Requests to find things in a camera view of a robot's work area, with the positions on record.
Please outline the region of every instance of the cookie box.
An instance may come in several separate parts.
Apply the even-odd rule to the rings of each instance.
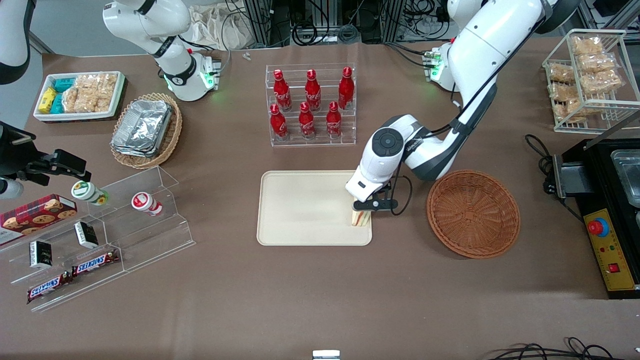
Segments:
[[[36,106],[33,109],[33,117],[48,124],[54,124],[58,122],[85,122],[85,121],[97,121],[97,120],[112,120],[111,117],[115,115],[116,110],[118,109],[118,103],[120,102],[120,95],[122,94],[122,88],[124,87],[125,77],[119,71],[104,71],[111,72],[114,74],[118,74],[118,79],[116,80],[116,87],[113,89],[113,96],[111,96],[111,104],[109,105],[108,111],[102,111],[97,113],[62,113],[62,114],[47,114],[42,113],[38,110],[38,104],[42,100],[45,91],[50,86],[56,82],[57,79],[68,79],[68,78],[76,78],[78,75],[97,75],[100,74],[100,71],[96,72],[71,72],[67,74],[51,74],[47,75],[44,79],[44,84],[42,85],[42,89],[40,91],[40,95],[38,95],[38,102],[36,102]]]
[[[0,245],[77,214],[75,202],[51,194],[0,215]]]

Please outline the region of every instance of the round woven basket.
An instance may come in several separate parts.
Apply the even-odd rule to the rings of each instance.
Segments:
[[[178,104],[176,104],[171,97],[165,94],[153,93],[142,95],[136,100],[162,100],[171,105],[173,110],[169,119],[169,125],[167,126],[166,132],[164,133],[162,144],[160,145],[159,154],[156,157],[143,158],[141,156],[125,155],[120,154],[119,152],[115,151],[114,148],[111,148],[111,153],[119,163],[127,165],[128,167],[144,170],[146,168],[152,168],[156,165],[164,163],[169,158],[169,156],[171,156],[171,153],[175,149],[175,146],[178,144],[178,137],[180,137],[180,131],[182,130],[182,115],[180,114]],[[134,101],[130,102],[129,105],[127,105],[127,107],[121,112],[120,117],[118,117],[118,122],[116,123],[116,126],[113,130],[114,134],[116,133],[116,131],[118,131],[118,127],[122,123],[124,114],[127,113],[127,110],[131,107],[131,104],[133,104]]]
[[[431,188],[427,217],[451,250],[473,259],[504,254],[518,238],[520,211],[498,180],[473,170],[451,172]]]

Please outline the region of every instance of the red cookie box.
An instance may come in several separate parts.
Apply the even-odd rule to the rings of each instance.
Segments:
[[[56,194],[0,215],[0,245],[29,235],[77,214],[75,202]]]

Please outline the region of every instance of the red button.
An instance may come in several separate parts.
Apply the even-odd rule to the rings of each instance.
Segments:
[[[587,224],[587,230],[594,235],[600,235],[604,231],[604,226],[597,220],[592,220]]]
[[[609,264],[609,272],[620,272],[620,267],[617,263]]]

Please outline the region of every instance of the red coca-cola bottle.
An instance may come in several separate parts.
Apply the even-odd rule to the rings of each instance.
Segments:
[[[271,105],[271,128],[275,134],[276,141],[283,142],[289,139],[289,131],[287,130],[287,121],[284,115],[280,113],[277,104]]]
[[[289,91],[289,84],[287,84],[284,75],[282,75],[282,70],[274,70],[273,78],[276,80],[273,85],[273,92],[276,95],[276,101],[280,109],[282,111],[291,110],[291,92]]]
[[[351,108],[353,105],[353,92],[355,91],[355,84],[351,75],[353,70],[350,67],[344,67],[342,70],[342,79],[338,85],[338,105],[340,109]]]
[[[342,116],[338,112],[338,103],[332,101],[329,103],[329,113],[326,114],[326,133],[329,139],[337,139],[342,134],[340,125],[342,124]]]
[[[305,85],[305,92],[307,93],[309,110],[320,110],[320,84],[318,84],[318,80],[316,80],[316,71],[314,69],[307,71],[307,84]]]
[[[300,130],[302,130],[302,137],[311,140],[316,137],[316,127],[314,126],[314,114],[309,111],[309,104],[303,101],[300,104]]]

